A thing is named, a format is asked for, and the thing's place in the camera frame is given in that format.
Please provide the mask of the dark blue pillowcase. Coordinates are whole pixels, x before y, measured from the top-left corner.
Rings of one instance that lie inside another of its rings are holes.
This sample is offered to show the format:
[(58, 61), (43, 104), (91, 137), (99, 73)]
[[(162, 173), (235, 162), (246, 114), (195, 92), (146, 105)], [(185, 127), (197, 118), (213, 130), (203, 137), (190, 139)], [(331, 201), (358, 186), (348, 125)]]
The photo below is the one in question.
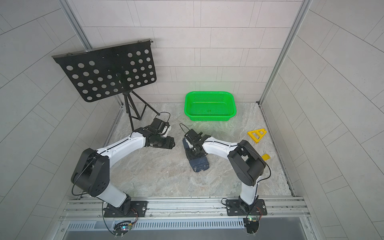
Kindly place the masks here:
[(183, 138), (183, 146), (185, 148), (185, 152), (186, 152), (186, 156), (189, 161), (189, 164), (195, 173), (206, 171), (210, 168), (210, 164), (206, 156), (195, 158), (191, 155), (192, 149), (190, 149), (186, 138)]

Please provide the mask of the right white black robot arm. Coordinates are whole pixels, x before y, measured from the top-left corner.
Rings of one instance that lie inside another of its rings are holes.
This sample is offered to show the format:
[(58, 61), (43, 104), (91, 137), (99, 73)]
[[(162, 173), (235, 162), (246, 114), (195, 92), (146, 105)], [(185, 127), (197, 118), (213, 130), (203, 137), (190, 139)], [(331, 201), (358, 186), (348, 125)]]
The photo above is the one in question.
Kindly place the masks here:
[(267, 164), (248, 141), (229, 143), (209, 135), (203, 136), (191, 129), (184, 135), (183, 146), (189, 164), (196, 173), (209, 168), (207, 155), (228, 160), (242, 182), (240, 199), (248, 206), (254, 203), (258, 196), (258, 182)]

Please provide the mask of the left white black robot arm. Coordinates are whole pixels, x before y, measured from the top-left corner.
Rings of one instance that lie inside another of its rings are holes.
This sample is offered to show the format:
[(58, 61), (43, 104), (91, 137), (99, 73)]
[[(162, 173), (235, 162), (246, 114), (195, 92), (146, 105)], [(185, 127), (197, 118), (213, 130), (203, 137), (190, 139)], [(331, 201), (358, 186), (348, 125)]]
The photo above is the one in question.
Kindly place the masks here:
[(123, 211), (129, 209), (131, 197), (116, 188), (110, 181), (110, 168), (124, 157), (145, 147), (171, 150), (175, 146), (168, 136), (168, 122), (154, 118), (153, 122), (134, 130), (128, 137), (104, 148), (84, 150), (75, 167), (71, 182), (88, 195)]

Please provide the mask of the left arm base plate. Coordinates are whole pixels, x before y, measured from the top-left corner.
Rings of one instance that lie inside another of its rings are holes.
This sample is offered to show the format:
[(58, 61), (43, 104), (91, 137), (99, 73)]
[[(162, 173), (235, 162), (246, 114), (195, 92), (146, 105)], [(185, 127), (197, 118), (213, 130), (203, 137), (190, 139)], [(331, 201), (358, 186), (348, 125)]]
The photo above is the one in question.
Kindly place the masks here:
[(145, 216), (148, 201), (125, 201), (119, 208), (114, 207), (111, 204), (107, 204), (103, 207), (104, 218), (142, 218)]

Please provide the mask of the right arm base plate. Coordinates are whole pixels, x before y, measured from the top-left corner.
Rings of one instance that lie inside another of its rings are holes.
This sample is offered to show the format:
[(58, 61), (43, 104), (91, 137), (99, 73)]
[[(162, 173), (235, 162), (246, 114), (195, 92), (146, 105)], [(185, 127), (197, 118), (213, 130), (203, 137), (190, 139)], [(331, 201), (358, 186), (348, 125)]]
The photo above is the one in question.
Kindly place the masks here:
[(228, 216), (266, 216), (268, 214), (265, 201), (256, 199), (251, 205), (247, 205), (243, 200), (225, 199), (223, 205), (226, 207)]

